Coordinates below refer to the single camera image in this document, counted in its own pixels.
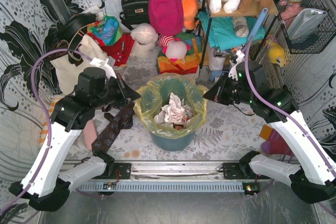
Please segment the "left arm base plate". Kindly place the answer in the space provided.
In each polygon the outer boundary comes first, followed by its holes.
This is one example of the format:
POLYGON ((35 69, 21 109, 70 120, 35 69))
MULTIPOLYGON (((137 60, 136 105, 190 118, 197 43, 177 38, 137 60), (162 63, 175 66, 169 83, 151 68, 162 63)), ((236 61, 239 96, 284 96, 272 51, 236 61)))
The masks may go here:
POLYGON ((120 163, 117 162, 114 164, 112 172, 105 171, 102 175, 97 176, 98 179, 130 179, 131 175, 131 163, 120 163))

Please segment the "yellow trash bag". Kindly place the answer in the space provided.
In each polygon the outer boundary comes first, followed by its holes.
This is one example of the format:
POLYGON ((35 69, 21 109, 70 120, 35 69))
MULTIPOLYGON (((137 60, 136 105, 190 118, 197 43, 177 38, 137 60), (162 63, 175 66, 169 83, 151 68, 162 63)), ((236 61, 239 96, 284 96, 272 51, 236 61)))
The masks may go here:
POLYGON ((164 73, 152 78, 137 92, 134 111, 154 135, 177 139, 198 130, 207 116, 208 88, 192 78, 164 73))

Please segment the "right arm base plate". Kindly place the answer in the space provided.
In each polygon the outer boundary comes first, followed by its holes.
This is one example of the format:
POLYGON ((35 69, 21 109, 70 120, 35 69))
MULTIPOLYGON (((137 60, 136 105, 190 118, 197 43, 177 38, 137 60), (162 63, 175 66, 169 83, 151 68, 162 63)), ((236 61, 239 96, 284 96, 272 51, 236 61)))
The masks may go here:
POLYGON ((269 177, 264 175, 255 174, 250 167, 246 165, 241 165, 238 162, 224 162, 222 164, 222 170, 225 179, 238 180, 238 179, 254 179, 263 180, 269 179, 269 177))

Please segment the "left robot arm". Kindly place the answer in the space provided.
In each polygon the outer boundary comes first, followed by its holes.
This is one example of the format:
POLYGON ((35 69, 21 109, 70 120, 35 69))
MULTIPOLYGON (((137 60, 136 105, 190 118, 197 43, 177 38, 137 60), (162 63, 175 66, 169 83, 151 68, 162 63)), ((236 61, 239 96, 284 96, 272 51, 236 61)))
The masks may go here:
POLYGON ((96 177, 119 177, 115 160, 107 151, 122 129, 132 126, 134 101, 140 95, 118 74, 108 77, 98 67, 86 68, 78 76, 72 94, 61 98, 49 119, 47 140, 28 174, 11 184, 9 191, 28 200, 38 211, 57 211, 70 193, 96 177), (61 172, 74 140, 93 119, 96 109, 119 109, 116 116, 92 143, 92 157, 74 168, 61 172))

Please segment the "teal trash bin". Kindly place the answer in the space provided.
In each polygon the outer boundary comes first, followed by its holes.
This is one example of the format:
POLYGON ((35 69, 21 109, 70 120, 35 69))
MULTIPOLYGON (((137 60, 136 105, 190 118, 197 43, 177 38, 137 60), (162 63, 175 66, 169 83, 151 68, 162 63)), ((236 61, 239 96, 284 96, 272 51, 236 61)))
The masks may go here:
POLYGON ((149 135, 153 143, 160 149, 164 151, 177 152, 183 151, 190 145, 191 141, 196 135, 196 132, 194 131, 188 133, 186 136, 181 136, 179 138, 167 138, 155 135, 152 132, 149 132, 149 135))

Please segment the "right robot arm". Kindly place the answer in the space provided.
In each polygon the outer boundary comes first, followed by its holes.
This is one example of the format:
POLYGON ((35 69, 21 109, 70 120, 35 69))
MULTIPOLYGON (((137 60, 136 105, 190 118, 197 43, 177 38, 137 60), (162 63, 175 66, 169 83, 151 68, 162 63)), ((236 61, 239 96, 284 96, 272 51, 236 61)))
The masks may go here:
POLYGON ((204 94, 223 105, 244 103, 279 133, 297 164, 288 164, 250 151, 239 160, 245 178, 268 177, 287 186, 302 201, 314 204, 335 197, 335 162, 307 127, 298 105, 285 89, 272 89, 265 70, 256 61, 236 66, 237 79, 227 73, 204 94))

